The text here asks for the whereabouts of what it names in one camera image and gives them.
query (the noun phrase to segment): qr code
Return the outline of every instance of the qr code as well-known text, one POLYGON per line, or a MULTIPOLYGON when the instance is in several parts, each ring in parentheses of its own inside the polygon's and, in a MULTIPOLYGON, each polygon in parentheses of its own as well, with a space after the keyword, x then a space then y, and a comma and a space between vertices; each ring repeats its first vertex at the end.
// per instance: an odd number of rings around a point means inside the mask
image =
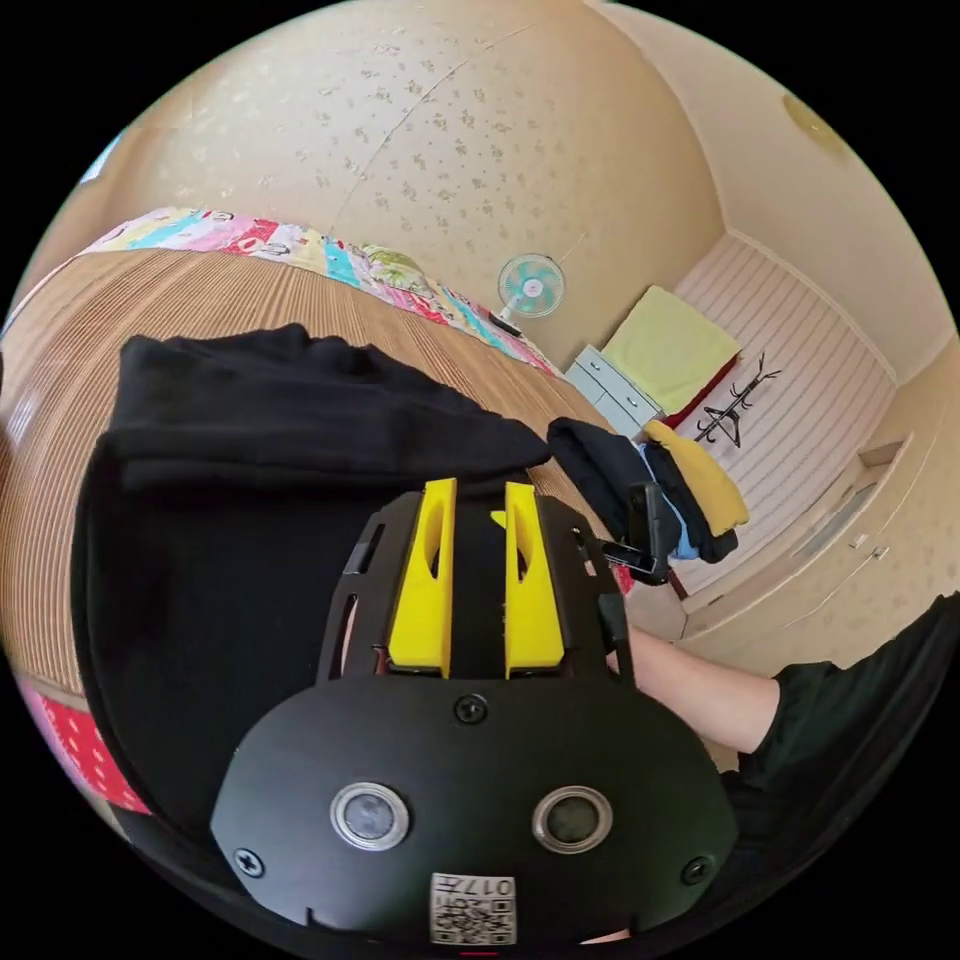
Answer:
POLYGON ((506 946, 517 942, 511 877, 434 874, 430 934, 448 946, 506 946))

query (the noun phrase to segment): red fabric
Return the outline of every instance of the red fabric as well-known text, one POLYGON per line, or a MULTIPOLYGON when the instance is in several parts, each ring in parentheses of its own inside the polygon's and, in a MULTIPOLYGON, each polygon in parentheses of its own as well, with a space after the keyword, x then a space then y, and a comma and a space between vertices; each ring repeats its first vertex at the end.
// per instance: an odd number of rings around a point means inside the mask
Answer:
POLYGON ((93 717, 48 697, 40 700, 52 732, 90 789, 117 807, 149 814, 107 752, 93 717))
POLYGON ((740 354, 734 354, 719 370, 717 375, 678 413, 671 413, 664 417, 663 422, 671 429, 676 430, 697 407, 707 399, 707 396, 719 386, 720 381, 736 366, 740 354))
POLYGON ((630 571, 619 563, 611 563, 610 569, 613 571, 613 579, 617 581, 620 592, 626 596, 633 588, 633 577, 630 571))

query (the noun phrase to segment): yellow cloth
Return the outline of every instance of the yellow cloth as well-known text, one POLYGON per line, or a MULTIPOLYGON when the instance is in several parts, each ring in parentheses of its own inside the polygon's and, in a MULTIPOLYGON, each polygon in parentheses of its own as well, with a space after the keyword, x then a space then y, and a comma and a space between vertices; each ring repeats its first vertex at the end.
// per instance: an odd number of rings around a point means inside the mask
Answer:
POLYGON ((647 290, 600 351, 668 415, 739 352, 729 333, 662 287, 647 290))
POLYGON ((651 420, 643 429, 654 443, 659 443, 673 457, 715 537, 750 519, 737 485, 699 443, 688 437, 678 437, 659 420, 651 420))

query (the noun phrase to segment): white dresser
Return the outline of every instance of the white dresser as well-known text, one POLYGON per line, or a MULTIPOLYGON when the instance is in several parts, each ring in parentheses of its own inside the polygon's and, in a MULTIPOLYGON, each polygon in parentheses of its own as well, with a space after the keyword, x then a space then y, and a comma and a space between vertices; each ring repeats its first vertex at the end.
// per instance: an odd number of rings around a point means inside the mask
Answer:
POLYGON ((663 411, 638 390, 595 347, 584 347, 566 378, 617 432, 634 437, 663 411))

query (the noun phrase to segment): colorful quilt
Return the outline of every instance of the colorful quilt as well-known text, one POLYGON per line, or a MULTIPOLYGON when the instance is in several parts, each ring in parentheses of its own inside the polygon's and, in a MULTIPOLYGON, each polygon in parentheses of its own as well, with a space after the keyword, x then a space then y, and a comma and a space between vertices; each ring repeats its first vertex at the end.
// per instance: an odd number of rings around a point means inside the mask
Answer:
POLYGON ((364 290, 401 310, 460 330, 551 376, 562 376, 529 340, 500 330, 486 319, 488 310, 424 276, 404 254, 372 245, 359 247, 309 227, 224 210, 163 207, 120 224, 82 252, 153 247, 234 253, 311 270, 364 290))

